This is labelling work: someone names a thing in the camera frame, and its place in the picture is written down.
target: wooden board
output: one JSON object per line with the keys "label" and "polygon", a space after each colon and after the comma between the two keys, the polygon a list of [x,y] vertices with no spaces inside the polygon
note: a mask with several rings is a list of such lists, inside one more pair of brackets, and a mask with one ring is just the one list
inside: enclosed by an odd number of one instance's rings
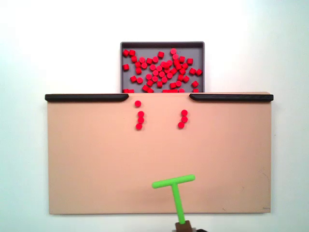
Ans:
{"label": "wooden board", "polygon": [[170,187],[151,184],[187,174],[196,180],[179,185],[185,213],[270,212],[270,102],[48,102],[48,149],[51,214],[175,213]]}

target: white background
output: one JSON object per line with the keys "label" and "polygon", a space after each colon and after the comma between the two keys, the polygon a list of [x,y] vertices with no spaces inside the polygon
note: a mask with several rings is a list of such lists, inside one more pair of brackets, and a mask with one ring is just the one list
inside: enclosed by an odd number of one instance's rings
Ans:
{"label": "white background", "polygon": [[309,2],[293,0],[0,0],[0,231],[175,228],[176,215],[48,214],[44,95],[119,92],[121,41],[204,41],[208,92],[274,94],[272,212],[186,219],[210,232],[308,231]]}

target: green t-shaped handle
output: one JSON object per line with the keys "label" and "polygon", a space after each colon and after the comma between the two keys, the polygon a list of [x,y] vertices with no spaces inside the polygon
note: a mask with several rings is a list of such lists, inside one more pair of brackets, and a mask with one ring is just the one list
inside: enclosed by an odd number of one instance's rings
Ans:
{"label": "green t-shaped handle", "polygon": [[184,219],[183,205],[182,205],[182,201],[180,199],[178,184],[193,181],[193,180],[195,180],[194,175],[185,175],[185,176],[180,176],[180,177],[176,177],[176,178],[172,178],[172,179],[156,181],[156,182],[153,182],[153,184],[152,184],[154,189],[166,187],[166,186],[172,186],[172,191],[173,191],[173,195],[174,195],[174,201],[175,201],[175,206],[176,206],[179,224],[184,224],[185,219]]}

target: brown handle base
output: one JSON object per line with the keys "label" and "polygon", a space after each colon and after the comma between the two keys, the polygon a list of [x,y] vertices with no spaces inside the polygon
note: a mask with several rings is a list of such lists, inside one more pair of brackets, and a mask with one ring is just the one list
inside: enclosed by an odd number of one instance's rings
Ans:
{"label": "brown handle base", "polygon": [[184,224],[180,224],[179,222],[175,223],[176,232],[192,232],[192,227],[190,221],[185,221]]}

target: gray tray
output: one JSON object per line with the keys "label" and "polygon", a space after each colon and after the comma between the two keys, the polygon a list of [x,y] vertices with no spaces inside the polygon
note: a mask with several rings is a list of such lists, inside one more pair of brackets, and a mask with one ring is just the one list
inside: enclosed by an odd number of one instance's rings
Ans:
{"label": "gray tray", "polygon": [[[204,62],[204,42],[122,42],[120,44],[120,53],[121,53],[121,91],[123,89],[134,89],[135,93],[141,93],[144,92],[142,90],[142,87],[147,83],[146,80],[146,75],[147,74],[152,74],[152,71],[150,70],[150,65],[148,65],[147,69],[142,69],[141,74],[136,74],[135,71],[135,64],[131,61],[131,57],[125,57],[123,56],[122,52],[126,50],[135,50],[136,54],[135,56],[137,59],[140,57],[144,57],[145,59],[147,58],[153,58],[158,55],[159,51],[164,52],[164,58],[160,59],[159,62],[156,63],[155,65],[159,65],[161,61],[167,61],[167,60],[172,60],[172,55],[170,54],[170,50],[172,48],[177,49],[177,54],[179,56],[184,56],[185,57],[185,62],[187,61],[187,58],[193,58],[193,64],[189,65],[188,69],[186,70],[186,74],[190,80],[187,83],[182,82],[182,86],[178,87],[177,89],[183,88],[185,92],[192,92],[194,89],[191,84],[194,81],[198,81],[198,90],[199,92],[204,92],[205,91],[205,62]],[[124,71],[123,70],[123,65],[128,64],[129,65],[129,70]],[[203,71],[201,76],[197,75],[191,75],[189,73],[189,70],[191,68],[194,69],[201,69]],[[169,84],[171,82],[176,82],[178,79],[178,75],[180,73],[177,72],[176,74],[173,75],[171,79],[168,80],[166,84],[163,84],[162,88],[157,88],[156,83],[153,84],[151,87],[155,93],[162,93],[162,90],[164,89],[170,89]],[[132,83],[130,81],[131,76],[136,76],[142,77],[143,78],[143,83],[142,84],[137,84]]]}

